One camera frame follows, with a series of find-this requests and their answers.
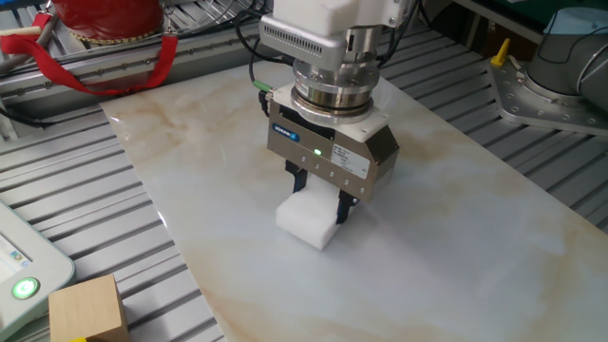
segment red strap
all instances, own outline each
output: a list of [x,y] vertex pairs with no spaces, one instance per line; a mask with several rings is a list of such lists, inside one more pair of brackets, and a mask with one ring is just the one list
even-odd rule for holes
[[177,36],[163,36],[161,54],[159,61],[152,71],[152,75],[145,85],[134,85],[128,89],[110,89],[104,91],[94,91],[86,88],[76,78],[60,66],[55,60],[35,40],[27,36],[12,34],[0,38],[2,51],[9,54],[26,53],[36,60],[43,75],[47,76],[56,85],[67,86],[72,89],[93,95],[121,95],[127,92],[134,92],[146,88],[159,86],[169,74],[175,53],[178,47]]
[[[39,27],[40,29],[44,30],[45,26],[48,24],[48,22],[50,21],[50,19],[52,19],[53,16],[50,14],[46,14],[46,13],[38,13],[36,14],[36,18],[34,19],[34,22],[31,24],[32,27]],[[29,34],[29,35],[17,35],[23,39],[29,39],[32,41],[36,41],[38,40],[38,37],[40,37],[40,34]]]

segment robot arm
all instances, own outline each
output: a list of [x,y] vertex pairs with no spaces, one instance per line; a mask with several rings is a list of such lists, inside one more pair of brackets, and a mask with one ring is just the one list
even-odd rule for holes
[[608,111],[608,11],[562,9],[547,28],[528,76],[538,85],[582,96]]
[[337,224],[390,180],[399,145],[373,104],[382,28],[399,27],[409,0],[275,0],[261,42],[294,57],[295,82],[270,99],[268,148],[286,160],[294,192],[308,173],[340,189]]

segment green led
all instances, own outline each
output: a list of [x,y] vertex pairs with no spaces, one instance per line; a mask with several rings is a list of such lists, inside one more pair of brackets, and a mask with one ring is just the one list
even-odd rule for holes
[[12,296],[17,299],[28,299],[36,295],[40,289],[40,281],[36,278],[23,278],[12,287]]

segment red basket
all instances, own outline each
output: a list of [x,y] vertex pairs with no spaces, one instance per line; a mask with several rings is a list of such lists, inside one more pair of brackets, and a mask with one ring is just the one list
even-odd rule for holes
[[159,0],[53,0],[53,5],[74,36],[96,44],[133,42],[162,25]]

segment cooling vent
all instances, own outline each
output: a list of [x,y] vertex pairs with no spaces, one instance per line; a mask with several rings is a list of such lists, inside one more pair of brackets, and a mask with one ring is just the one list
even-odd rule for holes
[[292,34],[286,33],[285,31],[282,31],[280,29],[264,25],[264,31],[271,38],[282,41],[282,43],[289,44],[294,48],[304,50],[317,57],[321,57],[321,54],[323,53],[323,47],[320,47],[319,45],[311,43],[300,37],[296,37]]

